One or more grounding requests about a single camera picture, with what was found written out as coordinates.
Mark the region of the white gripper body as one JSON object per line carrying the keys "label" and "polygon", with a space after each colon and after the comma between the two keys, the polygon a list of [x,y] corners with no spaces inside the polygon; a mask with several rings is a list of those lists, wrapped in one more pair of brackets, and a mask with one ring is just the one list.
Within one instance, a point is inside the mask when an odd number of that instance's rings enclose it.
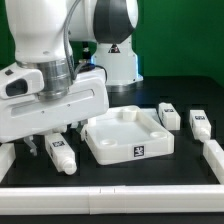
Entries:
{"label": "white gripper body", "polygon": [[83,72],[64,97],[42,101],[40,70],[15,63],[0,70],[0,143],[104,114],[109,108],[105,81],[103,69]]}

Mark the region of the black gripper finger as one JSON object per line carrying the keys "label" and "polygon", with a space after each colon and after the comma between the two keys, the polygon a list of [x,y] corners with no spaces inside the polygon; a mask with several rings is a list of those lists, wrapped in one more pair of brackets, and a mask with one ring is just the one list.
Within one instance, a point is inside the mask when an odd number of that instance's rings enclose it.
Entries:
{"label": "black gripper finger", "polygon": [[71,124],[71,129],[75,130],[77,133],[81,133],[82,128],[85,124],[87,124],[88,121],[87,120],[82,120],[82,121],[77,121],[77,122],[73,122]]}
{"label": "black gripper finger", "polygon": [[24,142],[30,147],[30,153],[33,156],[36,156],[37,155],[37,146],[33,142],[33,137],[32,136],[25,137]]}

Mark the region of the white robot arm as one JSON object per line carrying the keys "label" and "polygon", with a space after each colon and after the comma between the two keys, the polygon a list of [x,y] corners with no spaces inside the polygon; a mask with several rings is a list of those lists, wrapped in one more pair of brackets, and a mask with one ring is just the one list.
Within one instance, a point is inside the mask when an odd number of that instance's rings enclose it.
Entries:
{"label": "white robot arm", "polygon": [[137,0],[5,0],[15,62],[0,70],[0,143],[108,110],[107,75],[74,64],[72,41],[120,44],[138,21]]}

